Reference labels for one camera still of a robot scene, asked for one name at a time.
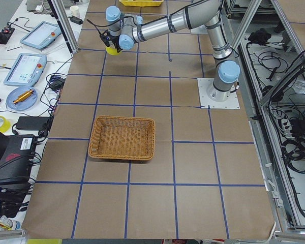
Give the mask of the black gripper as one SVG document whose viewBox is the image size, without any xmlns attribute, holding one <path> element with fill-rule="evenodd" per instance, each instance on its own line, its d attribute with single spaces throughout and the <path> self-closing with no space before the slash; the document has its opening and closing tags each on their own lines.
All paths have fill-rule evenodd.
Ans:
<svg viewBox="0 0 305 244">
<path fill-rule="evenodd" d="M 114 49 L 119 49 L 119 37 L 108 36 L 107 41 L 108 41 L 108 47 L 114 48 Z"/>
</svg>

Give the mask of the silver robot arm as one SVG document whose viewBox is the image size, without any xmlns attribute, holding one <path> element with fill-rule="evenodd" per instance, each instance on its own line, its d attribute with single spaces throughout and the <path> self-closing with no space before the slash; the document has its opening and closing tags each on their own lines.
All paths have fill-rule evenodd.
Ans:
<svg viewBox="0 0 305 244">
<path fill-rule="evenodd" d="M 121 52 L 132 49 L 140 42 L 204 26 L 216 63 L 213 87 L 218 92 L 229 92 L 240 75 L 240 67 L 233 59 L 233 48 L 223 29 L 222 7 L 222 1 L 192 1 L 171 14 L 144 23 L 142 17 L 110 6 L 105 11 L 107 29 L 100 33 L 100 38 L 106 47 L 112 46 Z"/>
</svg>

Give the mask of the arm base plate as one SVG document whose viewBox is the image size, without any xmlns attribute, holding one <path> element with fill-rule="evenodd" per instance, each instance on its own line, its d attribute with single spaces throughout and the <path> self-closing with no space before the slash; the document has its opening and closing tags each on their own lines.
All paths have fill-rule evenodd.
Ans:
<svg viewBox="0 0 305 244">
<path fill-rule="evenodd" d="M 218 91 L 213 78 L 197 78 L 200 107 L 204 109 L 240 109 L 236 87 L 229 91 Z"/>
</svg>

